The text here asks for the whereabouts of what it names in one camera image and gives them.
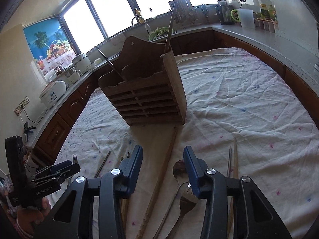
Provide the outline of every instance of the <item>white tablecloth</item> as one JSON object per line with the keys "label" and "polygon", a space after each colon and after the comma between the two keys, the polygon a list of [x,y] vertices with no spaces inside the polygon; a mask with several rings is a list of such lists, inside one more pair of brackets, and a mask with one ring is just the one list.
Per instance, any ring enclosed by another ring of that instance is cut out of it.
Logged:
{"label": "white tablecloth", "polygon": [[[177,182],[172,173],[183,149],[226,175],[229,146],[237,138],[239,174],[249,175],[278,212],[293,238],[301,238],[319,213],[319,131],[291,89],[269,66],[248,52],[216,49],[176,56],[187,97],[164,185],[143,238],[151,239],[166,212]],[[77,154],[81,171],[92,178],[111,151],[101,174],[120,163],[136,144],[144,158],[130,199],[127,239],[135,238],[152,195],[173,125],[129,127],[100,89],[71,129],[56,163]],[[52,204],[66,187],[50,196]],[[205,212],[200,200],[175,238],[199,238]],[[160,234],[165,238],[179,215],[178,201]],[[98,216],[94,212],[94,235]]]}

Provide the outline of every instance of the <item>countertop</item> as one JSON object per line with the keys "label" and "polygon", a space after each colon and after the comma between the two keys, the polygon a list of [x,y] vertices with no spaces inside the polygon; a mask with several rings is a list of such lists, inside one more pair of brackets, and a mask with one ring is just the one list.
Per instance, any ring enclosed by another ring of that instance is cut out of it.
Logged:
{"label": "countertop", "polygon": [[[319,58],[303,47],[283,37],[277,36],[275,33],[260,30],[259,28],[245,29],[240,25],[220,25],[219,23],[180,29],[172,35],[172,38],[205,30],[214,30],[225,33],[268,53],[300,76],[301,79],[304,80],[305,83],[308,84],[319,96],[319,71],[314,68],[315,64],[319,63]],[[159,38],[154,41],[161,42],[163,40],[166,40],[166,37]],[[110,57],[110,60],[114,61],[117,58],[118,55]],[[47,111],[41,122],[39,122],[36,126],[36,129],[33,130],[33,133],[29,135],[29,142],[27,142],[28,148],[34,148],[47,124],[69,96],[89,76],[91,76],[94,71],[97,71],[105,65],[107,65],[107,62],[104,60],[93,70],[85,73],[78,82],[67,89],[66,93],[59,99],[59,101],[49,111]]]}

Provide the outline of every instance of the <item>wooden cabinet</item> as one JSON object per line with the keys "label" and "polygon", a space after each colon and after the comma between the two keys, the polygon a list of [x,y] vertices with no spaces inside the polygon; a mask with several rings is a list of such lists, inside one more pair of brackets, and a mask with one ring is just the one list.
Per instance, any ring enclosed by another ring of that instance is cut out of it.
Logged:
{"label": "wooden cabinet", "polygon": [[60,107],[58,113],[70,127],[73,127],[86,103],[87,101],[83,98],[81,93],[78,90],[75,90]]}
{"label": "wooden cabinet", "polygon": [[181,54],[191,54],[218,48],[212,30],[205,30],[177,37]]}
{"label": "wooden cabinet", "polygon": [[274,69],[281,78],[284,79],[286,73],[286,66],[279,62],[277,59],[273,58],[272,56],[268,55],[264,51],[244,42],[239,39],[236,39],[232,36],[229,36],[224,33],[220,33],[215,31],[214,32],[215,42],[221,48],[228,48],[228,47],[238,47],[246,50],[250,54],[258,57],[261,61],[265,64],[269,65],[272,69]]}
{"label": "wooden cabinet", "polygon": [[94,74],[96,80],[98,80],[101,76],[103,76],[111,71],[112,71],[112,67],[109,64],[107,64],[107,65],[101,67],[99,70],[95,71],[93,74]]}
{"label": "wooden cabinet", "polygon": [[286,76],[284,80],[308,111],[316,126],[319,128],[318,96],[299,76],[289,69],[286,70]]}
{"label": "wooden cabinet", "polygon": [[56,160],[71,127],[56,113],[41,134],[36,149],[48,159],[50,164]]}
{"label": "wooden cabinet", "polygon": [[79,92],[81,93],[85,104],[90,99],[91,94],[98,88],[98,80],[94,75],[88,77],[78,88]]}

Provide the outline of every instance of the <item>metal fork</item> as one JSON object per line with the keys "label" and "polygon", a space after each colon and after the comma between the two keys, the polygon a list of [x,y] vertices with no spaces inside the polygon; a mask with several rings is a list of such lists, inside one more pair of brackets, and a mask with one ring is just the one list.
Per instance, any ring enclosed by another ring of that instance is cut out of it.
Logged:
{"label": "metal fork", "polygon": [[176,221],[175,225],[173,226],[170,233],[167,235],[166,239],[172,239],[178,230],[178,227],[180,226],[184,216],[191,211],[197,204],[198,198],[193,194],[193,191],[190,187],[190,183],[188,184],[188,188],[182,193],[181,199],[180,199],[180,208],[181,213],[178,217],[178,220]]}
{"label": "metal fork", "polygon": [[[72,155],[72,160],[73,160],[73,163],[74,163],[74,164],[78,164],[78,157],[77,157],[77,155]],[[69,188],[69,187],[70,187],[72,177],[73,177],[73,175],[69,178],[69,180],[68,180],[68,185],[67,185],[66,188]]]}

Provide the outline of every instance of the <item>rice cooker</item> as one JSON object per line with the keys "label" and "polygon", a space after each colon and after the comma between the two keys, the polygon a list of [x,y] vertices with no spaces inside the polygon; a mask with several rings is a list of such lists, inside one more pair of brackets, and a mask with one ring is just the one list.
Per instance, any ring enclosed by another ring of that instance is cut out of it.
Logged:
{"label": "rice cooker", "polygon": [[85,53],[79,54],[72,60],[72,64],[77,70],[80,70],[82,74],[89,71],[88,66],[91,65],[91,61]]}
{"label": "rice cooker", "polygon": [[48,108],[52,108],[66,92],[66,85],[63,81],[55,81],[46,86],[40,94],[41,102]]}

